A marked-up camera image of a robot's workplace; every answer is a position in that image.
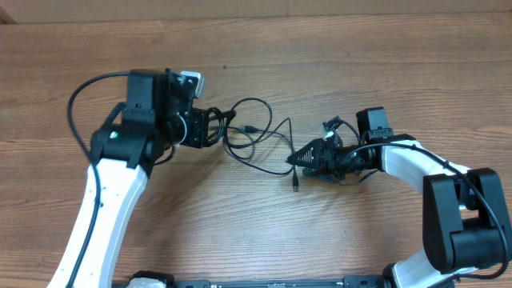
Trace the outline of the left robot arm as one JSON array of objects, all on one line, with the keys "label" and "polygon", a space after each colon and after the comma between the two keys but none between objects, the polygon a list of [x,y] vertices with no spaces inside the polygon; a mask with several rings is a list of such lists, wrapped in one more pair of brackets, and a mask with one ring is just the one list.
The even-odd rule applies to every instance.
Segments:
[{"label": "left robot arm", "polygon": [[87,146],[68,123],[90,166],[84,197],[51,287],[109,287],[134,207],[154,166],[177,146],[204,148],[222,136],[232,110],[195,108],[204,79],[170,69],[126,72],[127,96],[96,130]]}]

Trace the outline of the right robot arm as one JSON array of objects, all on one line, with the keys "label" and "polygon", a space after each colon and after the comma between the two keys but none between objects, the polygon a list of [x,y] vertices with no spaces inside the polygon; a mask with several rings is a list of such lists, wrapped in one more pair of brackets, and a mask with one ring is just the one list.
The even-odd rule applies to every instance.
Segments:
[{"label": "right robot arm", "polygon": [[416,138],[395,134],[383,107],[356,114],[357,144],[344,146],[339,117],[323,136],[287,158],[305,176],[342,185],[349,174],[394,176],[422,196],[422,248],[380,275],[345,276],[343,287],[453,287],[464,278],[491,280],[511,260],[511,221],[497,172],[471,169],[428,151]]}]

